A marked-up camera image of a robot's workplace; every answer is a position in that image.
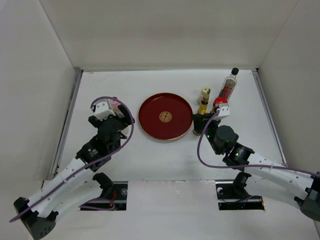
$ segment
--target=metal strip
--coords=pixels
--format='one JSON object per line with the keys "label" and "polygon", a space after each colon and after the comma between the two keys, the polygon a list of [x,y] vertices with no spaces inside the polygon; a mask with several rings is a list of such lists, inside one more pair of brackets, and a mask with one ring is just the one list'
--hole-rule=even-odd
{"label": "metal strip", "polygon": [[82,74],[84,72],[79,67],[75,67],[74,70],[75,70],[74,84],[72,87],[68,108],[66,110],[65,119],[64,119],[64,123],[63,123],[63,128],[62,128],[62,133],[60,136],[58,148],[57,148],[53,163],[51,165],[50,172],[47,177],[48,180],[52,180],[56,176],[56,174],[58,173],[62,153],[65,148],[65,143],[66,143],[67,134],[68,134],[68,130],[69,130],[70,122],[71,122],[72,113],[74,111],[74,107],[76,104],[76,99],[77,99],[77,94],[79,91],[79,86],[80,86]]}
{"label": "metal strip", "polygon": [[274,120],[273,120],[273,118],[272,118],[272,115],[271,115],[271,112],[270,112],[270,109],[269,109],[269,106],[268,106],[268,102],[267,102],[267,99],[266,99],[264,90],[263,90],[263,88],[262,88],[262,85],[261,85],[261,81],[260,81],[258,72],[257,72],[257,71],[252,71],[252,74],[253,74],[253,77],[254,77],[256,86],[257,86],[257,88],[258,88],[258,92],[259,92],[259,94],[260,94],[260,98],[261,98],[261,100],[262,100],[263,107],[264,107],[264,109],[266,110],[266,113],[267,113],[267,116],[268,116],[268,120],[269,120],[269,122],[270,122],[270,124],[271,124],[271,126],[272,126],[273,134],[274,134],[274,136],[275,136],[276,143],[277,143],[277,145],[278,145],[278,148],[279,148],[279,151],[280,151],[280,154],[281,154],[281,157],[282,157],[282,162],[283,162],[284,164],[287,164],[287,160],[286,160],[286,157],[285,157],[285,153],[284,153],[283,148],[282,148],[282,146],[281,146],[280,139],[279,139],[279,136],[278,136],[278,133],[277,133],[277,129],[276,129]]}

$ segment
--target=red lid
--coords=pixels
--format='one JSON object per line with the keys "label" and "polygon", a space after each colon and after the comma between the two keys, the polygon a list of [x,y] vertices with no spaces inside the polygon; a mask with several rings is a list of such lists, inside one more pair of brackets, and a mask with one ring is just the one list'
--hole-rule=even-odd
{"label": "red lid", "polygon": [[216,106],[217,104],[227,104],[227,103],[228,103],[227,99],[219,96],[214,100],[213,105]]}
{"label": "red lid", "polygon": [[151,137],[173,140],[183,136],[192,124],[192,109],[188,102],[173,93],[158,93],[141,105],[139,123]]}

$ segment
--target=red plate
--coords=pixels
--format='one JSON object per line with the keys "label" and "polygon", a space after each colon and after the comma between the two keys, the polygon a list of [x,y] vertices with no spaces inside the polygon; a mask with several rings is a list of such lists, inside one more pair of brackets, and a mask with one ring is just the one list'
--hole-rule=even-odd
{"label": "red plate", "polygon": [[192,124],[192,109],[182,97],[158,93],[149,97],[139,110],[142,129],[151,137],[173,140],[182,137]]}

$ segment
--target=round tray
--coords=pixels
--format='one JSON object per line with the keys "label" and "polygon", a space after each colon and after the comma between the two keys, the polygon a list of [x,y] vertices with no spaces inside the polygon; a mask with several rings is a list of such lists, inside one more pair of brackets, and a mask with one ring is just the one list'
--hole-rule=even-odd
{"label": "round tray", "polygon": [[151,137],[173,140],[182,137],[192,124],[192,109],[182,97],[158,93],[141,105],[138,118],[142,129]]}

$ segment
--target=bottle label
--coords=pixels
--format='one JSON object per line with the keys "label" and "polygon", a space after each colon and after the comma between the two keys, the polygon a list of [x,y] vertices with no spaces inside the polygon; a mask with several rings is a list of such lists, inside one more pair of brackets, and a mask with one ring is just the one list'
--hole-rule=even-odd
{"label": "bottle label", "polygon": [[222,90],[221,97],[228,99],[232,91],[232,87],[225,86]]}

